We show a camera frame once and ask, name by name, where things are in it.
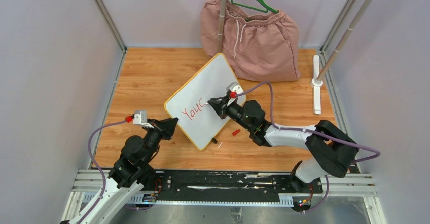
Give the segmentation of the yellow framed whiteboard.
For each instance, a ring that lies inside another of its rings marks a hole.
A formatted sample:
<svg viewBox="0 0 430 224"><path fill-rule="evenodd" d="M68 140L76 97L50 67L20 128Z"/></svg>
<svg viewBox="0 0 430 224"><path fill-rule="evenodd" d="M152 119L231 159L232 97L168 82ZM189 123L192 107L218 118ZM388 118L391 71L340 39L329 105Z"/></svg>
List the yellow framed whiteboard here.
<svg viewBox="0 0 430 224"><path fill-rule="evenodd" d="M211 98L226 96L232 82L239 83L239 80L225 55L218 53L164 103L166 112L172 118L179 118L179 128L200 151L230 120L229 117L220 119L205 103Z"/></svg>

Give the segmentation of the red marker cap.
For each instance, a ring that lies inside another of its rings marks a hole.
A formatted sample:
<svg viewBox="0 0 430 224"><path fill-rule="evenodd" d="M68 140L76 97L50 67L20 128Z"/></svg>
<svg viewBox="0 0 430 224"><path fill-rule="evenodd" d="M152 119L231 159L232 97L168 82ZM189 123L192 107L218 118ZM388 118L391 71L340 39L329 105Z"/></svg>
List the red marker cap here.
<svg viewBox="0 0 430 224"><path fill-rule="evenodd" d="M235 135L237 135L239 132L240 132L240 129L237 129L237 130L235 130L235 131L232 133L232 135L233 135L233 136L235 136Z"/></svg>

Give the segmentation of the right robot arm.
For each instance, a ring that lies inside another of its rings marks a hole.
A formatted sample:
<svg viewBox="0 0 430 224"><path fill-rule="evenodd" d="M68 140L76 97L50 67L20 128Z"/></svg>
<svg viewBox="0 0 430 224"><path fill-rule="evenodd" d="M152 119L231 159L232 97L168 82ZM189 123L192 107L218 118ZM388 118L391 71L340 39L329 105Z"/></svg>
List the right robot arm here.
<svg viewBox="0 0 430 224"><path fill-rule="evenodd" d="M274 124L255 100L239 105L228 96L208 101L216 114L230 117L249 132L258 146L289 146L307 149L312 158L299 161L291 171L287 184L295 192L303 192L315 179L331 175L343 178L359 151L356 143L328 120L299 128Z"/></svg>

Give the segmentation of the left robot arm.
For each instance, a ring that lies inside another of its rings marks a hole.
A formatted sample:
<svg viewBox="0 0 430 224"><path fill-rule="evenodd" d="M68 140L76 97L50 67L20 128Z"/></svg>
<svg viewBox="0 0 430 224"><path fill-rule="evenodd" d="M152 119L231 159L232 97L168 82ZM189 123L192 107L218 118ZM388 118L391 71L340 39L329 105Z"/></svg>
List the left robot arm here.
<svg viewBox="0 0 430 224"><path fill-rule="evenodd" d="M110 223L141 190L151 191L147 206L155 204L163 182L157 178L150 162L159 151L160 142L172 139L177 123L178 118L144 119L140 125L146 131L145 136L133 135L126 140L108 174L98 168L102 176L101 188L83 210L65 223Z"/></svg>

